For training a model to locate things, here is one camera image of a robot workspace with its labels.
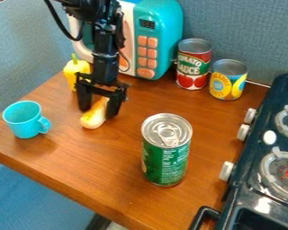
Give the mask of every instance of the black stove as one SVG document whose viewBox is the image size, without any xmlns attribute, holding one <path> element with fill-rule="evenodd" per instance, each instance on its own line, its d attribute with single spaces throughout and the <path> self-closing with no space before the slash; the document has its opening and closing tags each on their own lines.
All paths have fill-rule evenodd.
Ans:
<svg viewBox="0 0 288 230">
<path fill-rule="evenodd" d="M 249 109 L 238 138 L 246 141 L 239 160 L 226 162 L 221 212 L 201 207 L 190 229 L 206 217 L 214 229 L 288 229 L 288 75 L 280 75 L 260 108 Z"/>
</svg>

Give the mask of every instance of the white knob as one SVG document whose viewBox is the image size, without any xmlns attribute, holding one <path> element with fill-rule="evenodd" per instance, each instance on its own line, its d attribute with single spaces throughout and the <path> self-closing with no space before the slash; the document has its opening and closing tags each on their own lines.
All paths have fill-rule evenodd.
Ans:
<svg viewBox="0 0 288 230">
<path fill-rule="evenodd" d="M 230 174 L 233 170 L 234 164 L 231 162 L 225 162 L 222 166 L 221 172 L 219 174 L 219 178 L 223 181 L 228 181 Z"/>
<path fill-rule="evenodd" d="M 263 135 L 263 141 L 266 145 L 273 145 L 276 141 L 276 134 L 273 132 L 273 130 L 268 130 Z"/>
<path fill-rule="evenodd" d="M 249 129 L 250 129 L 249 125 L 245 125 L 245 124 L 241 125 L 237 134 L 237 139 L 241 141 L 245 141 Z"/>
<path fill-rule="evenodd" d="M 254 119 L 254 117 L 255 117 L 255 115 L 256 115 L 256 113 L 257 113 L 257 110 L 252 109 L 252 108 L 249 108 L 249 109 L 247 110 L 247 113 L 246 113 L 246 116 L 245 116 L 244 121 L 245 121 L 247 124 L 251 124 L 252 121 L 253 121 L 253 119 Z"/>
</svg>

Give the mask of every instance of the blue fabric wall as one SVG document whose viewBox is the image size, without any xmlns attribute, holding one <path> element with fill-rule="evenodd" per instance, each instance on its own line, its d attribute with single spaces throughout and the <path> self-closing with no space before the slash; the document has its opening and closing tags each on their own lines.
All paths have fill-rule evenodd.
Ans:
<svg viewBox="0 0 288 230">
<path fill-rule="evenodd" d="M 0 3 L 0 111 L 61 71 L 72 50 L 42 0 Z"/>
<path fill-rule="evenodd" d="M 184 37 L 213 44 L 213 58 L 247 64 L 249 79 L 270 84 L 288 73 L 288 0 L 179 0 Z"/>
<path fill-rule="evenodd" d="M 85 230 L 94 213 L 0 167 L 0 230 Z"/>
<path fill-rule="evenodd" d="M 0 111 L 59 72 L 71 52 L 43 1 L 0 3 Z M 0 230 L 79 230 L 93 215 L 0 164 Z"/>
</svg>

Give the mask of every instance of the wooden table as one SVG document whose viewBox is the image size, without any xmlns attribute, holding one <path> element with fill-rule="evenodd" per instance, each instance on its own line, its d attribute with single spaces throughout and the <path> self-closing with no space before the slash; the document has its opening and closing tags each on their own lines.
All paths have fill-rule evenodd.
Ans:
<svg viewBox="0 0 288 230">
<path fill-rule="evenodd" d="M 172 72 L 156 82 L 121 80 L 132 84 L 130 99 L 116 118 L 89 130 L 79 124 L 77 98 L 62 74 L 52 77 L 23 97 L 41 104 L 52 130 L 18 139 L 0 114 L 0 163 L 129 229 L 187 229 L 200 206 L 220 209 L 226 186 L 218 179 L 221 166 L 239 156 L 237 131 L 266 88 L 247 84 L 239 100 L 223 102 L 208 87 L 178 88 Z M 185 117 L 194 130 L 187 174 L 171 188 L 150 184 L 140 168 L 140 126 L 160 112 Z"/>
</svg>

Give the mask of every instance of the metal can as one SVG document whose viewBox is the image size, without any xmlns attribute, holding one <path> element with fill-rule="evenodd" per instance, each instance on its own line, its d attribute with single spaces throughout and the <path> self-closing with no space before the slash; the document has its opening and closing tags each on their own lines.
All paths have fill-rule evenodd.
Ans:
<svg viewBox="0 0 288 230">
<path fill-rule="evenodd" d="M 175 114 L 159 113 L 147 118 L 141 127 L 142 170 L 157 186 L 179 183 L 185 175 L 193 129 Z"/>
<path fill-rule="evenodd" d="M 178 44 L 176 83 L 188 90 L 202 89 L 207 83 L 212 46 L 206 40 L 188 39 Z"/>
<path fill-rule="evenodd" d="M 243 92 L 247 75 L 246 66 L 237 60 L 216 61 L 212 65 L 209 92 L 221 100 L 236 100 Z"/>
</svg>

